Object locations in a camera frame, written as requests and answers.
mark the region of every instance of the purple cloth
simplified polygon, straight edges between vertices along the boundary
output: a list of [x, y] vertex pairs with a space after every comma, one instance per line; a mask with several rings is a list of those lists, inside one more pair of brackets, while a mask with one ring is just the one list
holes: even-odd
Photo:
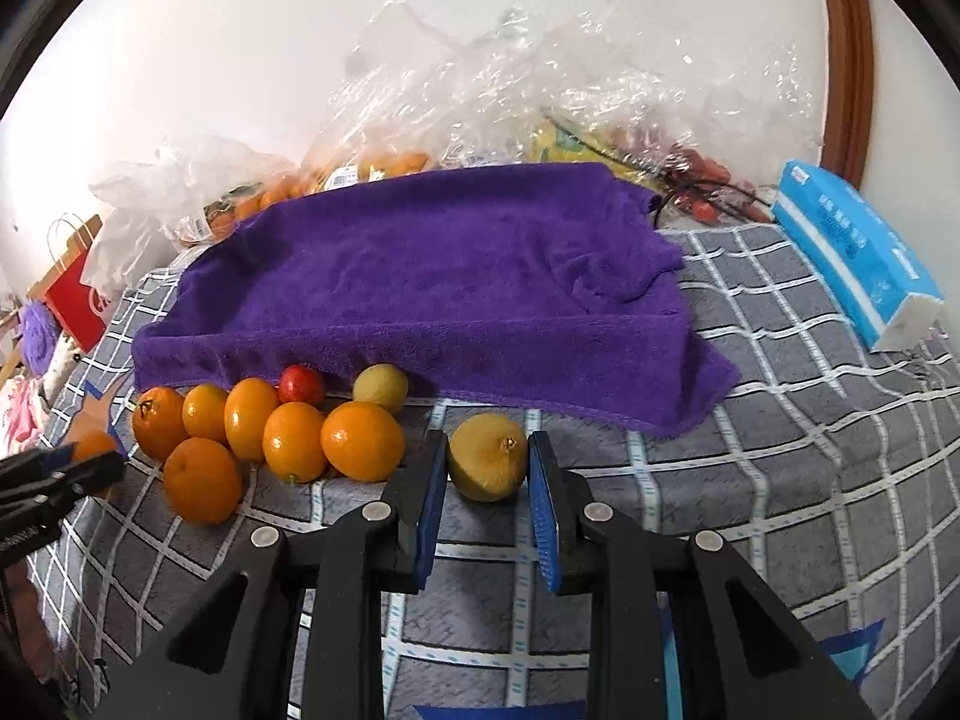
[[133, 340], [139, 389], [375, 362], [444, 394], [673, 437], [737, 380], [690, 327], [650, 191], [599, 165], [429, 172], [272, 206]]
[[35, 376], [42, 376], [54, 359], [56, 342], [62, 329], [54, 314], [43, 303], [30, 300], [22, 309], [23, 359]]

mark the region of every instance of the wooden door frame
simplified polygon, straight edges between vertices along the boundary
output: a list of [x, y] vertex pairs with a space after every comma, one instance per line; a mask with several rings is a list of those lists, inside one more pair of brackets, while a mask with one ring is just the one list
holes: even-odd
[[859, 188], [874, 114], [870, 0], [827, 4], [827, 116], [820, 165]]

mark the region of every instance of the bed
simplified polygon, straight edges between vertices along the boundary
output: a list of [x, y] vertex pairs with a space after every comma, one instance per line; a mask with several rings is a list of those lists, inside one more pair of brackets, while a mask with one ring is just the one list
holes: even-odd
[[[534, 409], [502, 410], [549, 432], [594, 495], [664, 533], [714, 528], [817, 640], [878, 631], [861, 694], [906, 718], [960, 640], [960, 368], [940, 329], [907, 354], [866, 354], [803, 255], [769, 225], [667, 232], [683, 247], [695, 326], [741, 370], [712, 416], [677, 440]], [[160, 474], [128, 430], [131, 337], [164, 316], [198, 252], [124, 295], [74, 371], [42, 437], [56, 445], [80, 409], [106, 412], [126, 478], [88, 498], [58, 545], [31, 558], [58, 676], [89, 712], [232, 544], [267, 523], [320, 528], [381, 485], [344, 478], [288, 487], [253, 471], [236, 516], [194, 528], [166, 506]], [[409, 451], [496, 407], [412, 399]], [[382, 599], [388, 717], [414, 707], [531, 706], [586, 694], [589, 601], [557, 598], [536, 571], [525, 491], [497, 505], [446, 495], [438, 560], [419, 596]], [[301, 618], [305, 651], [310, 599]], [[299, 717], [299, 676], [289, 716]]]

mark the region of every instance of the tissue pack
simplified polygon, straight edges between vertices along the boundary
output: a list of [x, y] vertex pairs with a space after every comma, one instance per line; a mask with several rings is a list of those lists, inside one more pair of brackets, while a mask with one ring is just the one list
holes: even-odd
[[928, 333], [943, 296], [914, 251], [850, 184], [791, 160], [774, 216], [824, 276], [870, 351], [904, 351]]

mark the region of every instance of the blue gripper pad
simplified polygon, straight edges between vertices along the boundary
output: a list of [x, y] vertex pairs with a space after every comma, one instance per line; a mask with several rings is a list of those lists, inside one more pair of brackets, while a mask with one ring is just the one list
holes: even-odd
[[443, 513], [443, 495], [446, 493], [446, 441], [440, 443], [433, 459], [430, 482], [424, 495], [424, 508], [416, 524], [416, 560], [414, 578], [416, 586], [423, 590], [427, 577], [433, 571], [433, 557], [437, 552], [437, 535], [440, 533], [440, 515]]
[[536, 553], [539, 557], [541, 576], [550, 592], [560, 589], [560, 529], [554, 514], [550, 488], [544, 474], [544, 461], [530, 443], [529, 479], [530, 517], [533, 519]]

